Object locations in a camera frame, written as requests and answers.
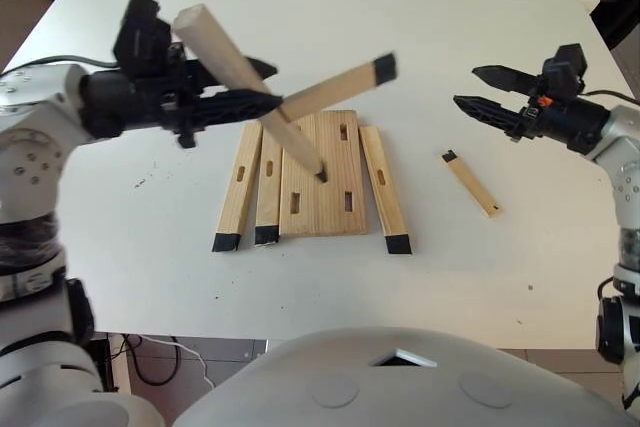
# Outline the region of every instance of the small wooden piece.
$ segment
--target small wooden piece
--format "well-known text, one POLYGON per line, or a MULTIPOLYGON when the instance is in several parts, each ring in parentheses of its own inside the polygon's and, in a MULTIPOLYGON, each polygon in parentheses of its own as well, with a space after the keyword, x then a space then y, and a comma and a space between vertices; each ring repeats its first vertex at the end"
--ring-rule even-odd
POLYGON ((390 254, 411 254, 409 234, 391 177, 391 169, 377 127, 360 127, 360 141, 367 160, 373 196, 390 254))
POLYGON ((247 222, 251 187, 260 156, 261 140, 262 125, 259 122, 247 122, 242 130, 240 146, 233 164, 233 174, 218 220, 216 237, 213 242, 214 252, 228 252, 238 249, 240 237, 247 222))
MULTIPOLYGON (((174 20, 172 28, 184 44, 198 56, 202 65, 229 89, 252 89, 256 92, 271 93, 204 4, 182 10, 174 20)), ((262 116, 260 122, 300 165, 322 182, 326 181, 322 158, 309 140, 295 126, 288 123, 280 109, 262 116)))
POLYGON ((372 62, 347 70, 284 99, 280 106, 287 120, 294 121, 326 107, 355 97, 396 78, 396 59, 383 55, 372 62))
POLYGON ((280 235, 311 237, 367 231, 358 119, 354 111, 333 110, 298 122, 326 159, 328 182, 319 184, 284 152, 280 235))
POLYGON ((280 238, 280 181, 282 147, 268 132, 262 136, 258 209, 256 211, 256 245, 274 244, 280 238))
POLYGON ((501 212, 498 203, 493 199, 487 189, 483 187, 467 164, 465 164, 453 150, 446 152, 442 156, 442 159, 447 163, 460 183, 465 186, 480 207, 482 207, 487 217, 495 217, 501 212))

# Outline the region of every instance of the wooden board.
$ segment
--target wooden board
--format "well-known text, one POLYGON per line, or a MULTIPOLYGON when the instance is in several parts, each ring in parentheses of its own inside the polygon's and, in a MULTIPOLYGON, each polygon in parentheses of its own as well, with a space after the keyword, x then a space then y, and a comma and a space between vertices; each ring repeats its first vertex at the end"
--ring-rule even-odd
POLYGON ((262 136, 260 172, 258 174, 256 245, 278 242, 281 178, 282 147, 268 132, 265 132, 262 136))
POLYGON ((259 122, 245 123, 222 213, 218 220, 213 242, 214 252, 226 252, 238 248, 247 222, 251 187, 260 156, 261 140, 262 125, 259 122))
POLYGON ((285 151, 282 158, 280 235, 365 234, 358 119, 352 110, 309 115, 296 122, 327 164, 319 183, 285 151))
POLYGON ((360 141, 367 161, 382 232, 387 242, 387 251, 390 254, 410 254, 409 234, 378 128, 360 127, 360 141))
POLYGON ((458 157, 453 150, 446 152, 442 156, 442 160, 446 162, 460 183, 476 200, 478 205, 482 207, 482 210, 487 217, 495 217, 502 211, 489 191, 484 188, 467 164, 458 157))

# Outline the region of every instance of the wooden plank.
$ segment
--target wooden plank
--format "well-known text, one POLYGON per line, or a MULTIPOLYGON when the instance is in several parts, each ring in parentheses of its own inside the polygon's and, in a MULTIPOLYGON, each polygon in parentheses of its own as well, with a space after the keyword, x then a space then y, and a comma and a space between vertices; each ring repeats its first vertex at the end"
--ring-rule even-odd
POLYGON ((273 244, 280 236, 280 181, 282 147, 265 132, 262 136, 260 173, 258 176, 258 208, 256 211, 256 245, 273 244))
POLYGON ((356 113, 320 112, 297 123, 325 159, 328 182, 315 182, 285 151, 280 235, 311 237, 366 233, 356 113))
POLYGON ((379 85, 394 80, 396 75, 395 56, 383 55, 372 62, 347 70, 290 95, 284 99, 280 110, 287 120, 298 120, 367 90, 375 89, 379 85))
POLYGON ((491 194, 484 188, 464 161, 453 150, 443 154, 442 159, 449 166, 460 183, 469 191, 476 202, 482 207, 487 217, 495 217, 502 209, 491 194))
POLYGON ((378 128, 374 126, 360 127, 360 141, 367 161, 373 196, 387 243, 387 251, 390 254, 410 254, 409 233, 400 210, 400 202, 398 202, 391 169, 378 128))
MULTIPOLYGON (((184 44, 198 56, 202 65, 229 89, 252 89, 271 93, 204 4, 182 10, 174 20, 172 28, 184 44)), ((289 124, 280 109, 272 110, 259 120, 300 165, 324 181, 326 173, 322 158, 309 140, 295 126, 289 124)))
POLYGON ((222 213, 218 220, 216 237, 213 242, 214 252, 228 252, 238 249, 240 237, 247 222, 251 188, 260 156, 261 140, 262 125, 259 122, 245 123, 222 213))
POLYGON ((109 334, 109 350, 111 352, 111 375, 113 376, 113 385, 118 389, 119 394, 131 394, 131 381, 129 379, 129 364, 127 362, 126 352, 120 352, 123 337, 121 334, 109 334))

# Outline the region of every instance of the floor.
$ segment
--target floor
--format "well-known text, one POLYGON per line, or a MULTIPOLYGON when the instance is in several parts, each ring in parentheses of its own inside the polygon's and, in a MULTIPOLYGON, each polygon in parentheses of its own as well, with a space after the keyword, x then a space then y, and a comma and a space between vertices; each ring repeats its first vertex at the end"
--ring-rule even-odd
MULTIPOLYGON (((167 337, 154 337, 170 340, 167 337)), ((179 337, 186 347, 196 350, 207 364, 209 378, 220 385, 253 359, 264 353, 265 342, 259 340, 201 339, 179 337)), ((614 405, 620 405, 622 376, 617 366, 602 360, 593 350, 506 350, 544 369, 555 372, 593 392, 614 405)), ((173 347, 144 341, 136 349, 142 374, 152 380, 166 378, 174 366, 173 347)), ((162 387, 151 387, 137 376, 131 357, 128 358, 131 391, 152 402, 171 423, 191 404, 209 391, 202 379, 198 360, 185 354, 176 377, 162 387)))
MULTIPOLYGON (((49 0, 0 0, 3 12, 0 69, 24 41, 49 3, 49 0)), ((640 28, 636 28, 613 51, 613 55, 635 96, 640 97, 640 28)), ((201 353, 207 363, 210 378, 217 384, 234 375, 265 349, 265 342, 258 340, 180 338, 180 341, 201 353)), ((171 371, 171 347, 145 342, 136 352, 140 369, 148 377, 162 378, 171 371)), ((567 377, 619 404, 620 373, 615 366, 602 361, 594 351, 516 350, 509 353, 567 377)), ((150 387, 140 381, 131 361, 129 370, 133 392, 153 402, 168 425, 208 390, 202 380, 200 363, 190 355, 185 355, 174 380, 163 387, 150 387)))

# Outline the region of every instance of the orange marking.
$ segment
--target orange marking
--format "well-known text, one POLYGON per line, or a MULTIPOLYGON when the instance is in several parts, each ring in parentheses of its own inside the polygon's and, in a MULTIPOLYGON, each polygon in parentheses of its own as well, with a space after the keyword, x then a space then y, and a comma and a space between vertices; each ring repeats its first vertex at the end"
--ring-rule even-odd
POLYGON ((553 100, 551 100, 546 95, 538 97, 538 105, 540 107, 549 107, 551 104, 553 104, 553 100))

